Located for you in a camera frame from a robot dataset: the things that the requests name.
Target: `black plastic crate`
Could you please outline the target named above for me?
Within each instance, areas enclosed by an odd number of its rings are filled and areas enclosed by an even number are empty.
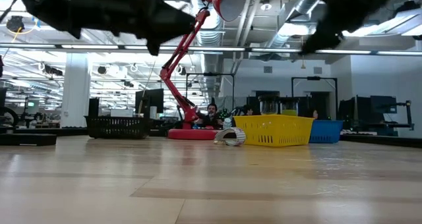
[[[149,119],[89,116],[85,119],[91,138],[145,139],[150,133]]]

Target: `red robot arm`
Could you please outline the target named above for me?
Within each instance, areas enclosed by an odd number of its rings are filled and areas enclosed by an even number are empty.
[[[167,85],[170,92],[173,94],[174,98],[176,99],[185,114],[183,129],[190,129],[191,122],[198,119],[198,116],[196,115],[195,111],[195,104],[180,94],[179,90],[177,90],[176,86],[171,82],[170,78],[171,74],[173,73],[176,66],[179,64],[180,60],[183,58],[183,56],[186,55],[189,46],[191,45],[195,36],[198,34],[198,31],[200,30],[200,28],[204,24],[205,19],[208,16],[210,16],[210,12],[206,10],[206,8],[203,8],[199,11],[195,18],[195,29],[190,34],[184,35],[182,37],[179,46],[174,51],[169,61],[167,61],[167,63],[163,66],[160,73],[161,79]]]

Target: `ductwork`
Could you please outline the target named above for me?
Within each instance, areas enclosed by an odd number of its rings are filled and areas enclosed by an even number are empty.
[[[202,0],[192,0],[193,11],[199,11],[200,8],[204,6]],[[222,29],[222,20],[218,16],[216,10],[214,10],[212,5],[208,6],[210,11],[210,16],[206,19],[202,29],[207,29],[210,31],[199,32],[196,41],[200,46],[220,46],[222,42],[222,35],[218,30]],[[201,59],[201,67],[203,72],[222,72],[223,67],[223,57],[218,54],[203,54]],[[218,94],[216,84],[214,80],[205,81],[206,89],[208,91],[208,96],[214,97]]]
[[[292,2],[283,4],[281,13],[278,17],[280,28],[278,29],[276,35],[269,42],[265,44],[265,47],[275,47],[275,48],[283,47],[283,45],[290,38],[289,35],[280,34],[280,29],[283,27],[283,25],[287,21],[293,18],[296,18],[298,16],[302,16],[302,15],[305,15],[307,16],[306,18],[310,19],[311,12],[317,5],[318,5],[318,0],[294,0]],[[273,53],[264,54],[258,57],[256,56],[250,57],[250,59],[260,59],[263,61],[267,61],[274,58],[280,59],[280,57],[277,57]]]

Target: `blue basket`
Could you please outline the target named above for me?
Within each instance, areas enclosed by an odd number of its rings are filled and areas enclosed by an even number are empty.
[[[336,143],[342,129],[343,121],[314,121],[309,143]]]

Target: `ceiling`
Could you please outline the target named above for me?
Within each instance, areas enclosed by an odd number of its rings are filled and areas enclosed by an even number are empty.
[[[12,0],[0,0],[0,13],[2,13],[11,3]],[[193,42],[193,45],[202,46],[251,46],[251,47],[266,47],[268,42],[278,33],[279,35],[287,34],[286,42],[282,44],[284,47],[300,47],[306,35],[311,34],[315,29],[315,24],[324,10],[324,5],[319,3],[313,10],[312,15],[309,15],[308,21],[297,18],[289,24],[284,24],[282,15],[288,11],[289,5],[295,3],[296,0],[266,0],[266,3],[271,5],[268,10],[261,9],[262,0],[250,0],[249,6],[239,15],[239,18],[232,22],[217,21],[218,17],[210,17],[207,19],[207,24],[204,25],[200,34]],[[397,8],[405,0],[395,0],[389,4],[388,7]],[[186,5],[183,1],[166,1],[166,3],[181,8]],[[185,12],[196,14],[198,11],[198,0],[191,0],[191,3],[183,10]],[[83,30],[80,40],[75,39],[66,32],[59,32],[52,27],[37,22],[36,19],[26,12],[25,6],[18,2],[7,18],[18,15],[23,16],[23,23],[25,30],[23,34],[15,34],[7,29],[5,22],[0,24],[0,42],[3,43],[48,43],[48,44],[95,44],[95,45],[145,45],[144,40],[137,40],[131,34],[121,34],[115,37],[111,32],[103,32],[99,30]],[[371,29],[362,29],[360,32],[352,36],[372,36],[369,38],[354,38],[351,37],[346,43],[342,45],[344,49],[407,49],[411,47],[414,41],[411,36],[401,36],[404,32],[396,32],[394,35],[389,34],[386,26],[392,27],[391,9],[381,9],[379,12],[370,17],[369,22],[372,22],[366,27],[372,26]],[[419,25],[413,23],[412,28],[417,28]],[[214,37],[214,45],[207,44],[204,39],[206,37]],[[167,42],[165,45],[178,45],[180,39],[174,39]],[[54,67],[65,72],[66,67],[66,53],[63,51],[29,51],[23,49],[7,49],[0,48],[0,54],[5,57],[5,75],[4,77],[16,77],[16,80],[4,80],[3,83],[8,86],[9,101],[17,101],[26,96],[32,95],[35,98],[41,98],[42,106],[53,109],[60,107],[63,96],[63,77],[52,76],[44,73],[44,65]],[[256,60],[287,60],[297,59],[296,55],[253,55]],[[135,104],[135,91],[143,90],[145,88],[165,88],[168,106],[172,109],[175,107],[174,99],[171,92],[167,90],[164,83],[157,82],[160,80],[159,73],[161,67],[169,59],[170,54],[161,53],[158,57],[153,57],[146,52],[139,53],[109,53],[91,52],[89,53],[90,62],[93,66],[93,75],[91,83],[91,96],[101,97],[102,105],[104,107],[132,107]],[[251,55],[244,55],[243,60],[247,61]],[[233,58],[233,54],[224,53],[223,55],[215,53],[206,54],[188,54],[180,64],[180,67],[185,68],[187,72],[233,72],[231,69],[224,67],[231,67],[223,62],[223,59]],[[329,62],[329,58],[323,55],[312,55],[306,59],[310,60],[325,60]],[[110,69],[119,69],[121,73],[107,73],[99,74],[98,67],[107,67]],[[251,76],[251,69],[247,67],[239,67],[239,76]],[[185,93],[186,76],[182,76],[177,72],[172,75],[172,80],[181,91]],[[133,88],[128,88],[122,83],[122,79],[132,81]],[[220,89],[221,78],[213,77],[206,78],[198,76],[191,80],[192,87],[189,91],[189,99],[194,103],[205,106],[210,97],[216,96]]]

